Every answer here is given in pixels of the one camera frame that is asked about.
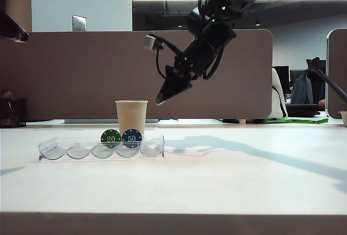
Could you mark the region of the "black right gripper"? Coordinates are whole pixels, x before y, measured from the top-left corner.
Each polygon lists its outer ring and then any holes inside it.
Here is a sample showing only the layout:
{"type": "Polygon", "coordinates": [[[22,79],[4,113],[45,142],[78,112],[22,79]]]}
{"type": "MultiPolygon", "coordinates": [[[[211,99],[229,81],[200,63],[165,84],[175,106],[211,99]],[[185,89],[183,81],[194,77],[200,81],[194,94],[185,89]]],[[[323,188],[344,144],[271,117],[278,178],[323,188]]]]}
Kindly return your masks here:
{"type": "Polygon", "coordinates": [[[185,50],[175,51],[173,66],[165,66],[165,81],[155,99],[157,105],[188,90],[191,80],[205,77],[206,70],[216,57],[221,57],[224,47],[236,37],[223,22],[208,23],[185,50]]]}

